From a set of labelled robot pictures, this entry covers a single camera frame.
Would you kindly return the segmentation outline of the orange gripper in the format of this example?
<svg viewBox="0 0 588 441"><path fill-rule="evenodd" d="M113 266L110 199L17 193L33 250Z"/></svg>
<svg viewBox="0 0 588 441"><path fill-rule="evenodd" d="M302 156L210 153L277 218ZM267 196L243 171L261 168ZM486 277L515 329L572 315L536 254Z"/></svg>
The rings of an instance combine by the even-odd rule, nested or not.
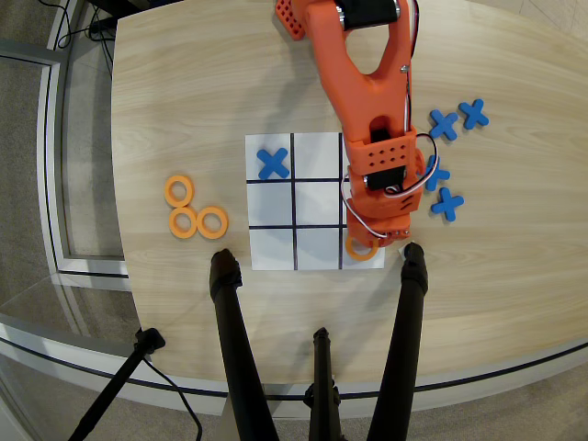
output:
<svg viewBox="0 0 588 441"><path fill-rule="evenodd" d="M348 236L358 243L394 243L411 236L411 214L418 210L421 189L418 188L401 196L391 198L386 193L389 187L400 191L418 181L414 169L406 170L405 165L375 173L376 189L368 183L372 175L358 175L347 167L351 197L345 201Z"/></svg>

